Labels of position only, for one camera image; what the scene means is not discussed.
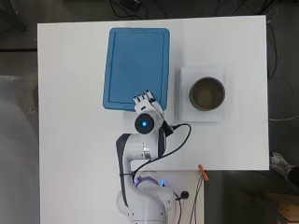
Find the blue led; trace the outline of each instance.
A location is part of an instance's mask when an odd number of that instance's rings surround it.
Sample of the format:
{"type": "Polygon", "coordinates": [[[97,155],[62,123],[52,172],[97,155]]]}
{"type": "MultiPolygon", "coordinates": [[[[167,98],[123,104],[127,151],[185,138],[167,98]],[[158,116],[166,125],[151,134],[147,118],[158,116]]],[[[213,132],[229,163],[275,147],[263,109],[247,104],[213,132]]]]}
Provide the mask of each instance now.
{"type": "Polygon", "coordinates": [[[161,180],[161,184],[160,184],[162,187],[165,187],[166,186],[166,182],[164,179],[161,180]]]}

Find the orange marker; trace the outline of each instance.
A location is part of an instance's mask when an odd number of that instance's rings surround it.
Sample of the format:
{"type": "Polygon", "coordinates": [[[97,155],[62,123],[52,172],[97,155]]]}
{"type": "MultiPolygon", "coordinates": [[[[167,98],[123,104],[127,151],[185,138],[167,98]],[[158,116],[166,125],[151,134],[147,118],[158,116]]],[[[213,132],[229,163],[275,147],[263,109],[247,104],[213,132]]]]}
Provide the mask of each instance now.
{"type": "Polygon", "coordinates": [[[206,174],[206,171],[204,170],[204,167],[203,167],[201,164],[199,164],[199,165],[198,165],[198,169],[199,169],[200,172],[202,173],[202,175],[203,175],[205,181],[208,181],[208,176],[207,176],[207,174],[206,174]]]}

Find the wire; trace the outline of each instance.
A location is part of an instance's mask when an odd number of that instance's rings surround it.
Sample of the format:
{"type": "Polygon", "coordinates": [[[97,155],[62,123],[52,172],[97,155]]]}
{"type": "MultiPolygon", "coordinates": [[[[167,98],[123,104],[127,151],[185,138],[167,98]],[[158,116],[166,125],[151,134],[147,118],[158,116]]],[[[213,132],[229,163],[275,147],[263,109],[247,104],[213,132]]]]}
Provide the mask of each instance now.
{"type": "Polygon", "coordinates": [[[142,6],[146,10],[146,20],[147,20],[149,18],[148,8],[144,4],[142,4],[142,3],[140,3],[140,6],[142,6]]]}
{"type": "Polygon", "coordinates": [[[286,79],[286,78],[283,78],[283,77],[272,77],[272,78],[269,78],[268,81],[285,81],[288,85],[289,85],[289,88],[290,88],[290,91],[291,91],[291,95],[292,95],[292,100],[293,100],[293,91],[292,91],[292,85],[291,83],[286,79]]]}
{"type": "Polygon", "coordinates": [[[244,3],[244,7],[248,9],[253,15],[255,15],[255,12],[246,3],[244,3]]]}
{"type": "Polygon", "coordinates": [[[164,9],[160,6],[160,4],[157,2],[157,0],[152,0],[156,5],[157,7],[163,12],[164,14],[164,17],[167,19],[167,14],[166,12],[164,11],[164,9]]]}
{"type": "Polygon", "coordinates": [[[37,52],[37,49],[0,49],[0,53],[37,52]]]}
{"type": "Polygon", "coordinates": [[[200,175],[200,177],[198,179],[198,182],[197,182],[197,186],[196,186],[196,191],[195,191],[195,197],[194,197],[192,212],[191,212],[191,215],[190,215],[190,224],[192,223],[192,217],[193,217],[193,215],[194,215],[195,224],[197,222],[197,220],[196,220],[197,196],[198,196],[200,188],[202,187],[203,179],[204,179],[204,177],[202,175],[200,175]]]}
{"type": "Polygon", "coordinates": [[[114,15],[115,15],[116,17],[118,17],[118,18],[122,18],[122,19],[124,19],[124,18],[131,18],[132,21],[134,20],[134,18],[138,18],[138,19],[140,19],[140,20],[143,20],[141,17],[139,17],[139,16],[137,16],[137,15],[131,15],[131,14],[130,14],[127,10],[125,10],[121,5],[117,4],[116,2],[114,2],[114,1],[112,1],[112,0],[109,0],[109,3],[110,3],[110,6],[111,6],[111,8],[112,8],[112,11],[113,11],[113,13],[114,13],[114,15]],[[127,14],[127,16],[120,16],[119,14],[117,14],[116,11],[115,11],[115,8],[113,7],[113,4],[114,4],[115,6],[117,6],[118,8],[120,8],[123,12],[125,12],[125,13],[127,14]]]}
{"type": "Polygon", "coordinates": [[[299,115],[295,116],[295,117],[291,117],[288,119],[269,119],[270,121],[288,121],[288,120],[293,120],[293,119],[299,119],[299,115]]]}
{"type": "Polygon", "coordinates": [[[269,178],[271,181],[273,181],[273,182],[275,182],[275,183],[279,183],[281,186],[283,186],[283,187],[285,187],[285,188],[287,188],[287,189],[291,190],[292,192],[294,192],[294,193],[296,193],[296,194],[299,195],[299,191],[297,190],[297,188],[291,188],[291,187],[289,187],[289,186],[287,186],[287,185],[285,185],[285,184],[282,184],[282,182],[281,182],[280,180],[279,180],[279,181],[278,181],[278,180],[275,180],[273,177],[271,177],[271,176],[269,176],[269,175],[265,175],[265,174],[263,174],[263,173],[261,173],[261,172],[259,172],[259,171],[252,171],[252,172],[257,173],[257,174],[260,174],[260,175],[263,175],[263,176],[269,178]]]}
{"type": "Polygon", "coordinates": [[[217,15],[217,11],[218,11],[220,5],[221,5],[221,0],[218,1],[218,4],[217,4],[217,6],[216,6],[216,8],[214,10],[214,13],[213,13],[214,16],[217,15]]]}
{"type": "Polygon", "coordinates": [[[178,217],[178,224],[179,224],[180,219],[181,219],[181,202],[180,202],[179,196],[175,192],[174,192],[174,194],[177,196],[177,201],[179,204],[179,217],[178,217]]]}
{"type": "Polygon", "coordinates": [[[164,154],[162,157],[160,157],[160,158],[156,158],[156,159],[153,159],[153,160],[149,160],[149,161],[143,163],[142,165],[140,165],[135,171],[132,172],[132,179],[133,179],[133,182],[134,182],[134,180],[135,180],[135,175],[137,174],[137,172],[138,172],[141,168],[143,168],[144,166],[146,166],[146,165],[148,165],[148,164],[150,164],[150,163],[152,163],[152,162],[159,161],[159,160],[161,160],[161,159],[163,159],[163,158],[165,158],[165,157],[167,157],[167,156],[170,156],[170,155],[174,154],[175,152],[179,151],[179,150],[185,145],[185,143],[187,142],[188,138],[190,137],[190,134],[191,134],[191,131],[192,131],[192,127],[191,127],[191,125],[188,124],[188,123],[181,123],[181,124],[178,124],[178,125],[176,125],[176,126],[173,126],[172,128],[175,130],[175,129],[181,127],[181,126],[188,126],[188,127],[189,127],[189,132],[188,132],[188,134],[187,134],[185,140],[182,142],[182,144],[180,144],[180,146],[177,147],[175,150],[173,150],[173,151],[171,151],[171,152],[169,152],[169,153],[164,154]]]}
{"type": "Polygon", "coordinates": [[[275,65],[274,65],[274,69],[272,72],[272,75],[268,75],[268,78],[272,78],[277,70],[278,67],[278,49],[277,49],[277,42],[275,40],[275,34],[274,34],[274,29],[272,27],[272,25],[267,24],[268,27],[270,27],[271,29],[271,33],[272,33],[272,38],[273,38],[273,46],[274,46],[274,52],[275,52],[275,65]]]}
{"type": "Polygon", "coordinates": [[[241,4],[239,5],[239,7],[233,12],[233,14],[231,15],[231,16],[233,16],[244,4],[245,4],[245,2],[246,2],[247,0],[243,0],[242,2],[241,2],[241,4]]]}

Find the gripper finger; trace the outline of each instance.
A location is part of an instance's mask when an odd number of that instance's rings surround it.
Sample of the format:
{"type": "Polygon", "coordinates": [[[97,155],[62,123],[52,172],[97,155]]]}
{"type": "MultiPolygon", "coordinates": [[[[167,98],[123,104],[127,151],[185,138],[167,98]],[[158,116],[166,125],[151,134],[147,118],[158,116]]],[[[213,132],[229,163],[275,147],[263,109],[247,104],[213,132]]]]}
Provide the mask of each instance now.
{"type": "Polygon", "coordinates": [[[149,97],[150,100],[154,100],[155,98],[153,97],[151,91],[147,91],[147,95],[149,97]]]}

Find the blue plastic tray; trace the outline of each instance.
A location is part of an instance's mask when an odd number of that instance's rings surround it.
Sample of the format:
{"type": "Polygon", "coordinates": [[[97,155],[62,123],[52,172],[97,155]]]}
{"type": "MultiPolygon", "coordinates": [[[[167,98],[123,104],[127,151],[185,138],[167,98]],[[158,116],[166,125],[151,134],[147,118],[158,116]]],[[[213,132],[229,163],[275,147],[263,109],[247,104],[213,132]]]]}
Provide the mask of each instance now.
{"type": "Polygon", "coordinates": [[[167,105],[169,74],[167,29],[113,28],[107,49],[103,106],[134,111],[133,97],[149,90],[167,105]]]}

